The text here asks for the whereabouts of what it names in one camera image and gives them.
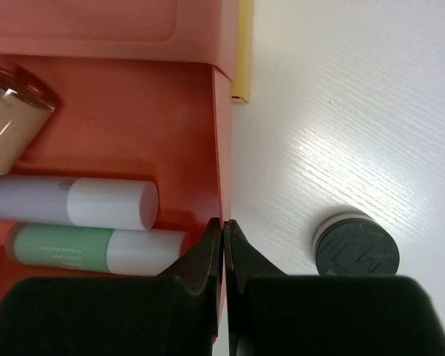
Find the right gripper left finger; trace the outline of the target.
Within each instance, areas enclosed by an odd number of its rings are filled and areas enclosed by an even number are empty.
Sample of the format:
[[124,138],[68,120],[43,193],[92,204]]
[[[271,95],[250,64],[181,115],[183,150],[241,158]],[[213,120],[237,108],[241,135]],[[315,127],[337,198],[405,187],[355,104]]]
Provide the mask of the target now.
[[221,222],[154,277],[32,277],[0,303],[0,355],[210,355]]

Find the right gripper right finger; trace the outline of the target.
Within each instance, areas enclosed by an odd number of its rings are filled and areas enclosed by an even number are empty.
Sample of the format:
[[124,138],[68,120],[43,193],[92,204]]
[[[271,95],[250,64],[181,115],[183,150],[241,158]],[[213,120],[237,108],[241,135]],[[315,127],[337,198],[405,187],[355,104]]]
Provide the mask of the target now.
[[283,273],[223,230],[231,355],[445,355],[428,294],[408,277]]

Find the green white-capped tube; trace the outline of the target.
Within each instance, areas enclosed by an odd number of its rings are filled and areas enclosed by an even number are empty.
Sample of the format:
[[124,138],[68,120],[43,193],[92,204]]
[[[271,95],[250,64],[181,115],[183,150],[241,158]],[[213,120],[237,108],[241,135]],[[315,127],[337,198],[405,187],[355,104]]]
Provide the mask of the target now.
[[7,235],[5,251],[29,266],[155,276],[179,258],[185,238],[185,232],[161,229],[17,224]]

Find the black round compact jar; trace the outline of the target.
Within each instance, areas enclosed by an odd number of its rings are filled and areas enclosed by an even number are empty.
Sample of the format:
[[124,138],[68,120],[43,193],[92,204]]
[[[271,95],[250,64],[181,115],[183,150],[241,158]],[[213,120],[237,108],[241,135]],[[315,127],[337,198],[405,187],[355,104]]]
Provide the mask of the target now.
[[395,239],[361,211],[341,211],[314,230],[312,254],[321,276],[394,276],[401,255]]

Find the lilac white-capped tube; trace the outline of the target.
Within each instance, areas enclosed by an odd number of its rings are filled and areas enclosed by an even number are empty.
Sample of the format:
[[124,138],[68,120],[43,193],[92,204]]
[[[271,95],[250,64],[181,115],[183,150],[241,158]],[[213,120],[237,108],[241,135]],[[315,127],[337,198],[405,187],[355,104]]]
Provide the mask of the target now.
[[0,177],[0,220],[147,231],[158,210],[158,190],[150,181]]

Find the yellow drawer box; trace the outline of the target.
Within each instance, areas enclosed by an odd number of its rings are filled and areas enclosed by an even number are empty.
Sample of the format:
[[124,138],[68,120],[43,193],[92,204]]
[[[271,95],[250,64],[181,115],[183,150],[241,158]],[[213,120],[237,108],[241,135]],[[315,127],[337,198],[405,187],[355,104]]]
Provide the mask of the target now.
[[251,99],[254,43],[254,0],[239,0],[237,19],[237,51],[231,97],[233,102],[247,105]]

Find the orange drawer box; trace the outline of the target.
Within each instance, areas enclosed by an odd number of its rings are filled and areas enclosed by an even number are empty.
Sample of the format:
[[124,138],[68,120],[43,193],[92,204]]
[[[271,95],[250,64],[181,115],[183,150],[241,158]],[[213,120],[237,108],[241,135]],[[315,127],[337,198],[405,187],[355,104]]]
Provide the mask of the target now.
[[[0,177],[153,182],[151,229],[185,232],[184,255],[230,213],[237,19],[237,1],[0,1],[0,67],[56,100]],[[17,263],[5,251],[17,224],[44,223],[0,220],[0,303],[32,277],[154,277]]]

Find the beige foundation bottle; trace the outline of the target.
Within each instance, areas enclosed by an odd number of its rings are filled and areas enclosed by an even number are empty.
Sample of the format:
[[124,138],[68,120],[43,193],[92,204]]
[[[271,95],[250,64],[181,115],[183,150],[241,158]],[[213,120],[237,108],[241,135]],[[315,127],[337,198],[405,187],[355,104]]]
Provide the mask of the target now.
[[0,67],[0,176],[8,174],[56,109],[37,77]]

